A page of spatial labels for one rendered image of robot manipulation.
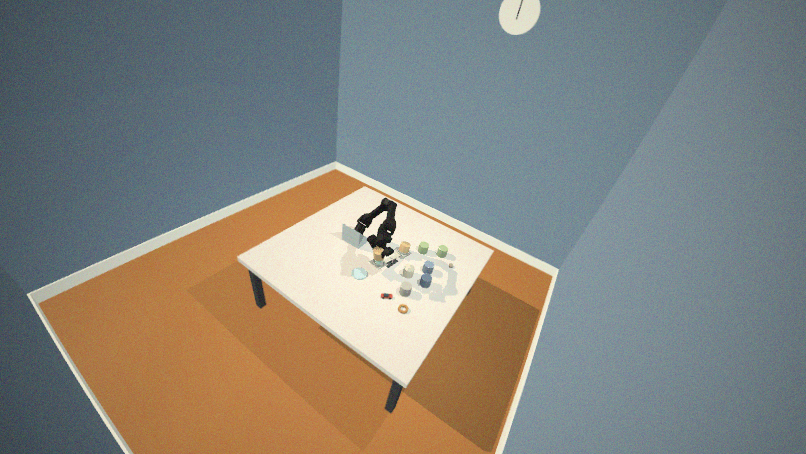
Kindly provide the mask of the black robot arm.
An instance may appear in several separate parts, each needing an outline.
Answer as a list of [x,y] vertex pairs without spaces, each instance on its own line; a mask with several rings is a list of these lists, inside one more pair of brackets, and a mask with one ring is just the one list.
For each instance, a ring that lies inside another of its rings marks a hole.
[[[370,213],[365,213],[361,215],[356,222],[357,225],[355,226],[354,230],[360,232],[362,235],[366,228],[368,228],[372,224],[372,220],[381,214],[383,211],[387,211],[387,217],[380,224],[380,227],[377,231],[377,246],[383,248],[392,241],[391,236],[394,234],[396,230],[396,221],[395,221],[395,212],[396,212],[397,204],[388,198],[383,198],[381,204],[375,208]],[[360,223],[361,222],[361,223]],[[363,223],[363,224],[362,224]],[[365,226],[366,225],[366,226]],[[389,233],[388,231],[391,233]]]

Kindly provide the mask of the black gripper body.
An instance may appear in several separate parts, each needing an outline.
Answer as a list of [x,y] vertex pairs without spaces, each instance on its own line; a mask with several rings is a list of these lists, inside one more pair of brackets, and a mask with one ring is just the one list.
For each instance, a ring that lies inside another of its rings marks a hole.
[[[368,241],[369,243],[372,243],[372,244],[377,245],[377,236],[375,236],[374,234],[372,234],[372,235],[370,235],[369,237],[367,237],[367,241]],[[382,249],[384,249],[384,250],[383,250],[383,254],[384,254],[386,257],[388,257],[388,256],[390,256],[391,254],[393,254],[393,253],[394,253],[394,250],[393,250],[391,247],[386,247],[386,246],[385,246],[385,247],[383,247]]]

